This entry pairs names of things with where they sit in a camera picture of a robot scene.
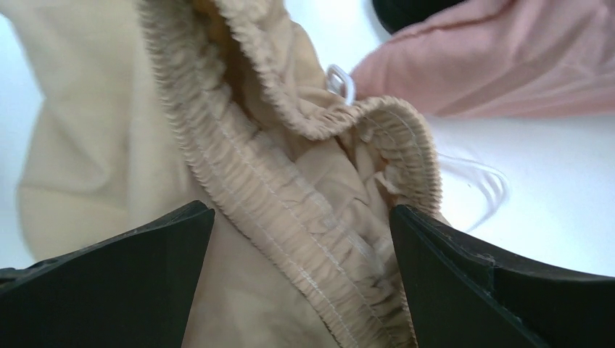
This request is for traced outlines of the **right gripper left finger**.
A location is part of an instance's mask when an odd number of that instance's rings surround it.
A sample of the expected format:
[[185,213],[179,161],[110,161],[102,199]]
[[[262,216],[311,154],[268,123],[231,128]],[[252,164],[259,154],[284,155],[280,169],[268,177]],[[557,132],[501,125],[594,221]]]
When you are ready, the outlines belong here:
[[215,213],[191,202],[95,245],[1,270],[3,347],[180,347]]

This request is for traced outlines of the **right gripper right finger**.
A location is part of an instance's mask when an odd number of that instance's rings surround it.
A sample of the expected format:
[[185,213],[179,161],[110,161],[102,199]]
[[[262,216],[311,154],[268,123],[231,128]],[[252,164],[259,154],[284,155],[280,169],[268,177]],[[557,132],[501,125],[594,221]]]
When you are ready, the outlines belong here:
[[523,257],[403,205],[389,215],[420,347],[612,347],[614,279]]

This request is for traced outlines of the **beige shorts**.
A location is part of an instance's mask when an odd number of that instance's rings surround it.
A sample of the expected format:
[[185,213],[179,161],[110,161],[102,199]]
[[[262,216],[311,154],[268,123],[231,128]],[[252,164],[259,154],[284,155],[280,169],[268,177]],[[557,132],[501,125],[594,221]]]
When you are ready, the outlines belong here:
[[442,219],[425,118],[328,89],[282,1],[3,1],[43,101],[17,192],[38,260],[197,200],[186,347],[416,347],[389,229]]

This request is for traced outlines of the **pink shorts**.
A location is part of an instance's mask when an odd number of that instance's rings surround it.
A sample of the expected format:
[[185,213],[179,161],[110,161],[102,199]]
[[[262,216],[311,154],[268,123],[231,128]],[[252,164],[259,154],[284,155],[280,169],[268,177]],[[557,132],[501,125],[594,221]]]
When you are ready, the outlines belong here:
[[612,1],[463,1],[396,32],[353,70],[360,97],[440,117],[614,111]]

